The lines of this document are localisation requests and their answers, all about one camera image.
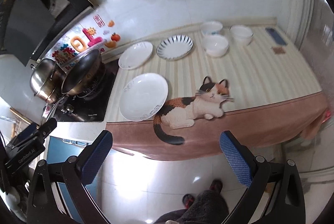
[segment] person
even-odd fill
[[[228,206],[220,192],[221,180],[213,180],[209,190],[201,192],[196,198],[184,195],[185,209],[166,213],[154,224],[221,224],[228,216]]]

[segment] black glass cooktop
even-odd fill
[[[117,71],[117,61],[106,64],[106,73],[95,90],[84,98],[67,97],[59,104],[53,117],[61,122],[103,121]]]

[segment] calico cat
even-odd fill
[[[156,136],[171,145],[182,145],[184,138],[167,135],[161,128],[161,123],[172,129],[191,127],[195,119],[212,119],[221,117],[224,111],[221,105],[229,97],[228,80],[220,83],[212,82],[209,76],[204,78],[203,84],[194,97],[177,98],[167,101],[153,119]]]

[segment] cat's face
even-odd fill
[[[224,79],[220,83],[214,83],[210,77],[205,77],[203,85],[196,95],[205,101],[213,103],[221,103],[225,100],[228,100],[228,81]]]

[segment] striped rim plate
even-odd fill
[[[194,45],[187,35],[173,35],[163,40],[157,47],[157,55],[165,60],[177,60],[186,56]]]

